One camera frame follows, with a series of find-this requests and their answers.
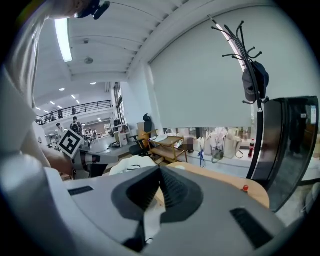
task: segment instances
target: office chair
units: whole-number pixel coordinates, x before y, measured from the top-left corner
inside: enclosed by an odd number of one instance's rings
[[[150,116],[148,116],[148,114],[145,114],[143,116],[143,121],[144,121],[144,136],[150,136],[151,133],[156,133],[157,134],[157,130],[152,130],[152,121]],[[148,146],[145,146],[144,141],[148,140],[146,138],[141,138],[141,139],[137,139],[138,135],[135,136],[131,136],[131,138],[134,139],[134,142],[136,143],[136,145],[133,145],[130,147],[129,151],[131,153],[131,155],[133,156],[140,156],[140,157],[148,157],[148,151],[150,150]]]

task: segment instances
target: wooden cart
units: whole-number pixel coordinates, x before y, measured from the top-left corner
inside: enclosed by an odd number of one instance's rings
[[[175,148],[175,144],[182,141],[183,148]],[[184,153],[185,161],[188,162],[187,157],[187,151],[184,148],[185,147],[185,140],[183,137],[176,137],[176,136],[168,136],[168,138],[160,141],[148,141],[150,152],[153,155],[158,155],[160,157],[163,157],[165,160],[175,163],[178,161],[178,157],[181,156]],[[150,143],[156,144],[159,146],[156,146],[154,148],[150,147]]]

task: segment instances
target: coat rack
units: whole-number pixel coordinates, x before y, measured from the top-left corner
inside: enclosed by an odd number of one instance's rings
[[[215,25],[217,25],[216,21],[210,15],[208,17],[213,21],[213,23]],[[231,56],[233,59],[244,61],[245,66],[248,69],[251,80],[252,80],[253,91],[255,94],[255,101],[254,102],[243,101],[244,104],[249,104],[249,105],[253,105],[254,103],[257,103],[257,107],[258,107],[255,149],[254,149],[254,154],[253,154],[251,166],[250,166],[249,172],[246,177],[247,179],[252,179],[253,174],[256,169],[256,166],[257,166],[259,153],[261,150],[263,131],[264,131],[264,111],[262,109],[262,104],[267,103],[269,101],[269,98],[266,97],[265,100],[263,101],[260,97],[259,86],[258,86],[256,74],[255,74],[254,68],[252,66],[252,59],[258,58],[262,54],[262,52],[260,51],[257,55],[251,56],[249,53],[252,52],[253,50],[255,50],[256,48],[253,47],[247,51],[246,45],[245,45],[244,33],[243,33],[243,24],[244,23],[245,23],[244,21],[241,21],[240,25],[236,29],[235,34],[230,30],[230,28],[227,25],[224,25],[226,31],[221,30],[219,28],[216,28],[214,26],[212,26],[211,28],[213,30],[221,31],[221,32],[227,34],[230,37],[230,40],[234,41],[234,43],[237,46],[237,48],[239,49],[241,55],[234,53],[234,54],[222,55],[222,57],[230,57]]]

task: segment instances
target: balcony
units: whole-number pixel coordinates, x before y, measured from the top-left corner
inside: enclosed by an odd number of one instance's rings
[[[92,102],[88,104],[71,106],[57,111],[53,111],[44,116],[37,116],[35,122],[40,126],[54,125],[59,122],[70,120],[73,116],[84,117],[92,113],[110,113],[114,110],[111,100]]]

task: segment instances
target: chair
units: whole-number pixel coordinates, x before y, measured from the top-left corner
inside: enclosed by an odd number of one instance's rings
[[[157,133],[157,130],[152,130],[152,121],[150,116],[148,116],[148,114],[145,114],[143,117],[143,121],[144,121],[144,135],[145,136],[150,136],[151,133]],[[136,145],[133,145],[130,147],[129,151],[131,153],[131,155],[133,156],[140,156],[140,157],[148,157],[150,156],[148,154],[148,151],[150,150],[148,146],[145,146],[144,144],[144,140],[148,140],[149,138],[141,138],[141,139],[137,139],[138,135],[135,136],[131,136],[129,137],[130,139],[133,138],[134,142],[136,143]]]

